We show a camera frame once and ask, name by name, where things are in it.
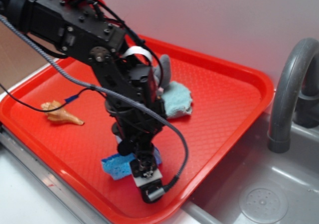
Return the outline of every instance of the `red plastic tray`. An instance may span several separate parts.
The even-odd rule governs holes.
[[[96,92],[83,93],[66,109],[85,121],[83,126],[56,125],[43,113],[8,96],[0,103],[0,120],[57,175],[102,215],[114,223],[158,223],[172,215],[270,103],[274,88],[263,73],[157,40],[147,39],[158,55],[168,54],[172,80],[186,85],[193,113],[171,122],[184,134],[189,161],[177,184],[154,204],[145,204],[132,177],[114,181],[100,160],[116,153],[113,118]],[[59,61],[72,76],[98,84],[91,68],[73,59]],[[13,94],[35,107],[63,100],[81,87],[48,67]],[[184,158],[179,138],[167,127],[154,140],[162,157],[160,171],[167,184]]]

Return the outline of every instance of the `screw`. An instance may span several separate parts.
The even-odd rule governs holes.
[[[100,56],[98,56],[97,58],[95,58],[95,60],[96,60],[97,62],[103,61],[102,57],[100,57]]]

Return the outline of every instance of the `robotic arm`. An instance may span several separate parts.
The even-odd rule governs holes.
[[[101,8],[115,19],[105,17]],[[154,53],[100,0],[0,0],[0,14],[22,33],[52,43],[66,56],[92,67],[103,88],[166,118],[151,64]],[[127,37],[137,46],[129,47]],[[147,59],[141,61],[137,53]],[[119,140],[118,152],[135,155],[130,166],[143,200],[156,202],[160,195],[150,198],[150,194],[159,192],[162,183],[152,139],[163,124],[113,96],[107,96],[106,109],[116,121],[112,132]]]

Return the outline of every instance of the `gray faucet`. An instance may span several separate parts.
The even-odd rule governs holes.
[[[284,153],[290,148],[292,121],[304,127],[319,125],[319,42],[301,40],[290,53],[274,98],[268,148]]]

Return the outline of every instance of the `gray sink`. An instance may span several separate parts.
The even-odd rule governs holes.
[[[212,224],[319,223],[319,132],[293,124],[290,150],[274,153],[268,119],[263,114],[214,168],[187,212],[196,207]]]

